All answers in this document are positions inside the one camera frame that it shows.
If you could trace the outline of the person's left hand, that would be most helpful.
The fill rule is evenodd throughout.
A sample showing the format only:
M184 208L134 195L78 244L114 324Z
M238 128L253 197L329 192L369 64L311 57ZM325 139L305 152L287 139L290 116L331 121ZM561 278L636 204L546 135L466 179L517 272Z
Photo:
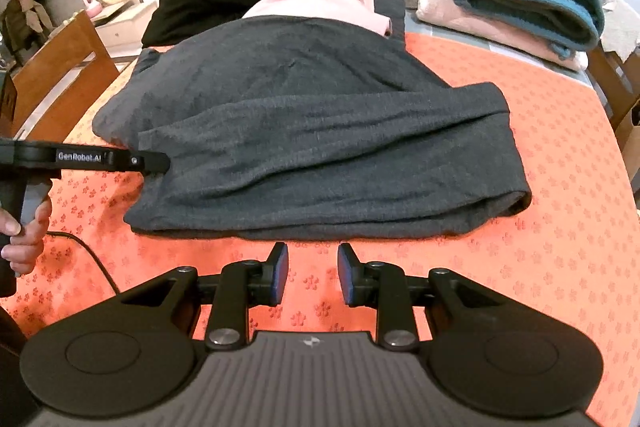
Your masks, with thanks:
M9 262L17 277L32 273L42 254L52 202L49 196L37 207L35 217L27 225L20 225L6 210L1 210L1 233L9 237L9 244L1 249L1 257Z

